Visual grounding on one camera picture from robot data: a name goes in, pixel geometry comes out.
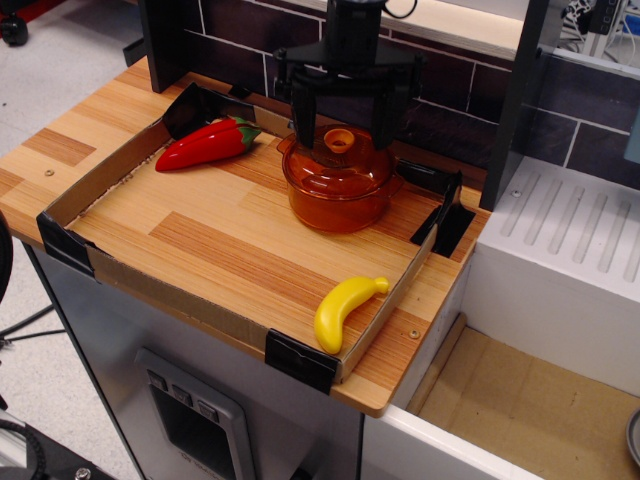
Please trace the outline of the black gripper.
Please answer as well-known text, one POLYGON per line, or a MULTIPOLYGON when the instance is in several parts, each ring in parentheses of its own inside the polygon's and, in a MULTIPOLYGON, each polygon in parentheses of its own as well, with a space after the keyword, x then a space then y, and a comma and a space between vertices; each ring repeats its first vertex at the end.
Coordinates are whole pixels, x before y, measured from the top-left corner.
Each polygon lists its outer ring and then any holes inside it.
POLYGON ((372 141, 387 148, 410 100, 420 93, 423 57, 381 45, 385 1, 328 1, 324 36, 316 43, 274 52, 275 93, 291 100, 299 142, 312 148, 317 96, 374 94, 372 141))

